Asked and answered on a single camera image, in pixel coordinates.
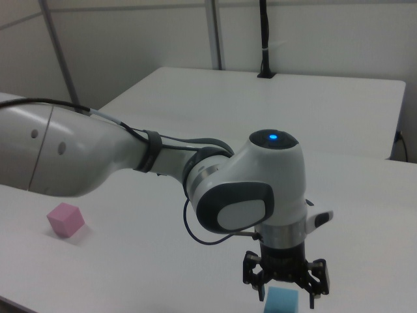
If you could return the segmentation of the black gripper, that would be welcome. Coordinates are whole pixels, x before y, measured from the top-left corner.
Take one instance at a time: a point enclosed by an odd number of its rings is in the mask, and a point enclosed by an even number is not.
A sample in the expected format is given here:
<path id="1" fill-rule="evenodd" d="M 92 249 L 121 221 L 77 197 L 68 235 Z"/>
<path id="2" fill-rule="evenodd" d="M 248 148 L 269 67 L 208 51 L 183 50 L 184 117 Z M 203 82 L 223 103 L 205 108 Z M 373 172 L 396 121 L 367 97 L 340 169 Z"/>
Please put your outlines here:
<path id="1" fill-rule="evenodd" d="M 260 265 L 261 270 L 255 273 Z M 250 285 L 260 301 L 265 300 L 265 284 L 271 280 L 296 283 L 309 294 L 309 307 L 315 300 L 330 293 L 330 279 L 325 259 L 306 261 L 305 244 L 292 248 L 271 248 L 261 244 L 261 257 L 252 251 L 245 253 L 242 263 L 242 281 Z"/>

